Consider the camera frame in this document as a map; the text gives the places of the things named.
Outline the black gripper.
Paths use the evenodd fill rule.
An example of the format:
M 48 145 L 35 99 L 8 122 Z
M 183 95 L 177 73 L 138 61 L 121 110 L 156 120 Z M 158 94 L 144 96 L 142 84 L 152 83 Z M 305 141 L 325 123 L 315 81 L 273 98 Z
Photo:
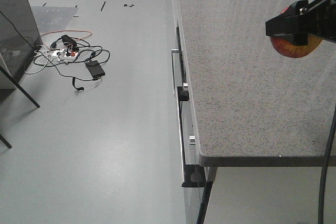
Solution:
M 289 5 L 278 16 L 266 21 L 266 35 L 295 46 L 308 45 L 308 33 L 335 43 L 335 0 L 308 0 Z M 308 33 L 303 30 L 301 9 L 307 6 Z

